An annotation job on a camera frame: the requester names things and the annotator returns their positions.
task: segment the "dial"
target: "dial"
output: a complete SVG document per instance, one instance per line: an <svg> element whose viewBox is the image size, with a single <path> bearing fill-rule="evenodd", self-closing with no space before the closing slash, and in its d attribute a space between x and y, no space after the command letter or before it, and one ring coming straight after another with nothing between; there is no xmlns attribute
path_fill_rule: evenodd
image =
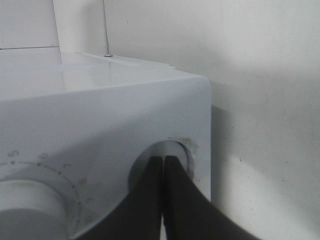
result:
<svg viewBox="0 0 320 240"><path fill-rule="evenodd" d="M20 151L16 152L19 154L12 154L13 156L9 156L7 161L0 161L1 184L12 181L31 181L43 184L55 191L63 200L66 214L65 226L68 236L72 238L82 221L83 206L77 184L67 175L67 168L71 167L64 163L58 168L53 162L46 162L46 159L49 158L47 153L38 154L38 161L32 161L26 156L21 158Z"/></svg>
<svg viewBox="0 0 320 240"><path fill-rule="evenodd" d="M1 240L67 240L66 207L49 186L30 180L0 182Z"/></svg>

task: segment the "white appliance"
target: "white appliance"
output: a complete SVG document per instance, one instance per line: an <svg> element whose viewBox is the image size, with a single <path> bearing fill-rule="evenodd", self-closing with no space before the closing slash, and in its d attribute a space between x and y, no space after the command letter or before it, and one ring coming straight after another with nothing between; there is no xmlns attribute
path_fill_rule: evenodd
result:
<svg viewBox="0 0 320 240"><path fill-rule="evenodd" d="M210 199L210 147L202 76L54 47L0 51L2 240L76 239L119 204L133 164L152 155L178 155Z"/></svg>

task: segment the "knob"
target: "knob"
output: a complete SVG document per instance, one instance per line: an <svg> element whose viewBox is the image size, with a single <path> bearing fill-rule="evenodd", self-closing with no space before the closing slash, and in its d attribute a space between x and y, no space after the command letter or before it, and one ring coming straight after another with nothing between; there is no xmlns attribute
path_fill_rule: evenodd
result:
<svg viewBox="0 0 320 240"><path fill-rule="evenodd" d="M1 240L67 240L66 209L49 186L29 180L0 182Z"/></svg>

